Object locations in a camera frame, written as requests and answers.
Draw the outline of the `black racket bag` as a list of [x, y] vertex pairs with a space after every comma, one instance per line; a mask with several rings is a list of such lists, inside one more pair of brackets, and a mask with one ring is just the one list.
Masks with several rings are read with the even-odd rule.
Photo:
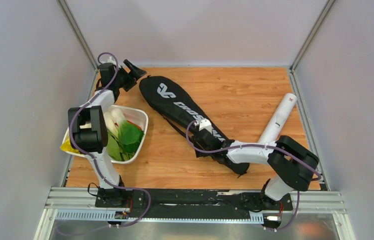
[[[188, 92], [167, 77], [148, 76], [140, 81], [139, 90], [149, 106], [192, 144], [193, 135], [199, 130], [192, 125], [189, 133], [185, 133], [186, 127], [192, 121], [210, 120]], [[226, 147], [233, 142], [214, 123], [212, 123], [212, 134], [221, 141], [225, 139]], [[249, 163], [233, 163], [226, 154], [212, 159], [240, 176], [247, 173], [249, 168]]]

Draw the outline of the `white shuttlecock tube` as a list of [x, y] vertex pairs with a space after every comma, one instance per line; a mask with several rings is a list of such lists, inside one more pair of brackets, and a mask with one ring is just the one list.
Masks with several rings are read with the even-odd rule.
[[269, 120], [266, 128], [260, 136], [258, 143], [267, 143], [277, 140], [283, 126], [285, 125], [291, 111], [295, 107], [297, 96], [292, 93], [284, 95], [277, 109]]

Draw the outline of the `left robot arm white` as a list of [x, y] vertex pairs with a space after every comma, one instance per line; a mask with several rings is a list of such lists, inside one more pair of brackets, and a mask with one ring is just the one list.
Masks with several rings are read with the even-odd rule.
[[118, 99], [120, 89], [129, 91], [146, 74], [123, 60], [119, 66], [114, 56], [99, 65], [99, 86], [93, 96], [79, 107], [68, 110], [68, 136], [71, 147], [77, 149], [91, 163], [98, 179], [99, 189], [107, 193], [108, 200], [115, 207], [126, 204], [128, 194], [121, 176], [115, 170], [108, 154], [108, 129], [104, 113]]

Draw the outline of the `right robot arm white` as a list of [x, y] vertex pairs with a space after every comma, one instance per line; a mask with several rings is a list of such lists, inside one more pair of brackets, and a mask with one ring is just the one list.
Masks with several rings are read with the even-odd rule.
[[266, 209], [275, 208], [291, 191], [307, 191], [312, 181], [322, 177], [316, 170], [319, 158], [286, 135], [265, 143], [218, 139], [207, 130], [185, 136], [197, 156], [210, 156], [238, 175], [245, 174], [250, 164], [270, 166], [276, 176], [265, 183], [260, 195], [261, 205]]

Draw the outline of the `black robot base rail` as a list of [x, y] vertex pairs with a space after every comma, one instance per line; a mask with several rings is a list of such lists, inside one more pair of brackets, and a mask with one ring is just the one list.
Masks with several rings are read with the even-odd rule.
[[102, 189], [91, 193], [98, 208], [120, 208], [125, 217], [197, 220], [245, 220], [262, 211], [293, 209], [289, 194], [280, 201], [259, 191], [162, 189], [145, 191]]

